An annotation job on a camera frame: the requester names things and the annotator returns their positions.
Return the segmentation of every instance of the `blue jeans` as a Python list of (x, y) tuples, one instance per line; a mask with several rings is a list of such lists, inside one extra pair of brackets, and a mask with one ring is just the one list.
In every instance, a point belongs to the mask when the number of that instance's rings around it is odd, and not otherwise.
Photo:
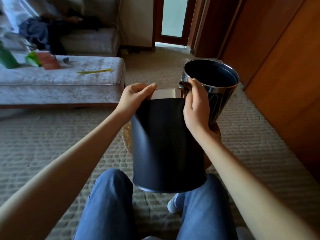
[[(86, 202), (74, 240), (139, 239), (132, 206), (133, 184), (118, 169), (102, 173)], [(177, 239), (235, 240), (229, 197), (220, 180), (208, 174), (201, 187), (179, 194), (183, 204)]]

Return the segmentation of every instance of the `glass panel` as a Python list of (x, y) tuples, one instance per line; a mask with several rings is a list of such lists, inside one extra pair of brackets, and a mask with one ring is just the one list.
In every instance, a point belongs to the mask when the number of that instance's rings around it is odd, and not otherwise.
[(164, 0), (162, 35), (182, 37), (188, 0)]

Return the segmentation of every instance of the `ottoman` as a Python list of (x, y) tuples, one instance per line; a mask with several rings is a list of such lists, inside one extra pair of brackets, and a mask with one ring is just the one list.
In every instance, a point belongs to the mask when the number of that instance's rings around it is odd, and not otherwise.
[[(28, 66), (14, 54), (19, 68), (0, 65), (0, 108), (106, 107), (117, 105), (125, 85), (122, 58), (57, 56), (61, 69)], [(112, 68), (111, 72), (79, 74)]]

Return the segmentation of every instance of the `hand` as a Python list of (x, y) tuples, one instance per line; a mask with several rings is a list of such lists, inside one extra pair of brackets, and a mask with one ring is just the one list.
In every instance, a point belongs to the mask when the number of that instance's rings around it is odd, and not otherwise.
[(71, 24), (78, 24), (79, 22), (83, 21), (83, 18), (72, 16), (72, 17), (66, 17), (64, 20)]
[(183, 115), (186, 126), (196, 138), (200, 130), (209, 130), (210, 106), (206, 89), (195, 78), (188, 80), (192, 91), (186, 96)]
[(156, 88), (156, 83), (149, 86), (144, 83), (136, 83), (126, 87), (114, 112), (121, 114), (126, 123), (129, 122), (142, 101), (153, 94)]

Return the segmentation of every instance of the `floor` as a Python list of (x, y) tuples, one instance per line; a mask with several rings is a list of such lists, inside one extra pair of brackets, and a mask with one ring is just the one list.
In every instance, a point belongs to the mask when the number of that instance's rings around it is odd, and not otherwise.
[[(193, 59), (177, 49), (124, 56), (126, 84), (158, 83), (177, 88), (183, 65)], [(108, 109), (0, 110), (0, 205), (31, 177), (74, 145), (111, 113)], [(234, 92), (218, 118), (222, 142), (285, 203), (320, 230), (320, 186), (288, 149), (241, 90)], [(82, 192), (48, 239), (72, 239), (95, 179), (110, 167), (132, 178), (132, 158), (121, 133), (106, 151)], [(141, 237), (174, 239), (180, 218), (168, 213), (172, 194), (143, 192), (134, 187), (134, 209)], [(237, 226), (244, 222), (230, 199)]]

